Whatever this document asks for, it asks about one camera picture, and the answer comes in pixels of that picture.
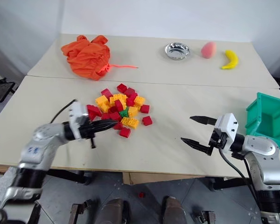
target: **orange cloth bag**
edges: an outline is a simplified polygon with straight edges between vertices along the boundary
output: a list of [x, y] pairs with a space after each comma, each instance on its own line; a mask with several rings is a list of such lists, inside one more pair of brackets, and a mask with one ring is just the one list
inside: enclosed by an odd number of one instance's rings
[[69, 43], [61, 47], [63, 55], [67, 56], [67, 62], [70, 64], [71, 70], [82, 77], [99, 80], [103, 77], [111, 67], [129, 67], [134, 66], [117, 66], [109, 64], [110, 49], [105, 43], [108, 39], [103, 35], [99, 35], [91, 42], [86, 36], [79, 35], [77, 41]]

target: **toy banana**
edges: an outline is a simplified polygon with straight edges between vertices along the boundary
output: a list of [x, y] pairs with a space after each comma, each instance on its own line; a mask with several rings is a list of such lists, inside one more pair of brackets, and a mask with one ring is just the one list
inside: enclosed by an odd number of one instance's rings
[[222, 66], [222, 69], [234, 69], [238, 64], [238, 56], [232, 50], [225, 51], [226, 57], [229, 58], [230, 62], [227, 65]]

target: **green lego piece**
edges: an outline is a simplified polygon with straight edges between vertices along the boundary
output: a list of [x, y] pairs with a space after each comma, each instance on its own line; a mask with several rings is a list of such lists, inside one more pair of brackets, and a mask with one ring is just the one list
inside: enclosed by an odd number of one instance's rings
[[126, 109], [125, 110], [123, 110], [123, 111], [120, 111], [119, 112], [119, 114], [120, 114], [120, 116], [123, 118], [123, 117], [129, 117], [129, 113], [128, 113], [128, 111], [129, 111], [129, 108], [128, 107], [126, 107]]

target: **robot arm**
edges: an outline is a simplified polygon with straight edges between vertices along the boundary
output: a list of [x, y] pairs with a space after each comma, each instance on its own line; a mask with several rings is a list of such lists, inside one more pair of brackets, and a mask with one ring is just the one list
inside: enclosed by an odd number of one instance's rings
[[0, 203], [0, 223], [8, 224], [10, 220], [37, 223], [40, 206], [35, 201], [42, 194], [42, 183], [57, 149], [75, 139], [91, 139], [94, 148], [95, 133], [117, 124], [117, 121], [108, 119], [90, 122], [86, 107], [79, 102], [73, 102], [69, 111], [69, 122], [38, 127], [24, 147], [16, 177]]
[[232, 113], [225, 114], [217, 120], [201, 116], [191, 119], [215, 126], [209, 147], [191, 139], [181, 139], [190, 147], [207, 155], [212, 154], [213, 148], [218, 148], [220, 154], [230, 151], [232, 157], [246, 159], [255, 189], [252, 194], [261, 211], [262, 222], [280, 224], [280, 159], [277, 144], [266, 137], [237, 134], [238, 122]]

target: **orange drawstring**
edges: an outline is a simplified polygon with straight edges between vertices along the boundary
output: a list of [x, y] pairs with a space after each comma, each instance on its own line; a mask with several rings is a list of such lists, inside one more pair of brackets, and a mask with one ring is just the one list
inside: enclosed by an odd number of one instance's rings
[[102, 72], [102, 71], [106, 71], [106, 72], [108, 72], [108, 71], [110, 71], [110, 69], [112, 68], [112, 67], [116, 67], [116, 68], [131, 68], [131, 69], [137, 69], [138, 67], [135, 67], [135, 66], [131, 66], [131, 65], [116, 65], [116, 64], [106, 64], [100, 71], [99, 71], [99, 73], [100, 72]]

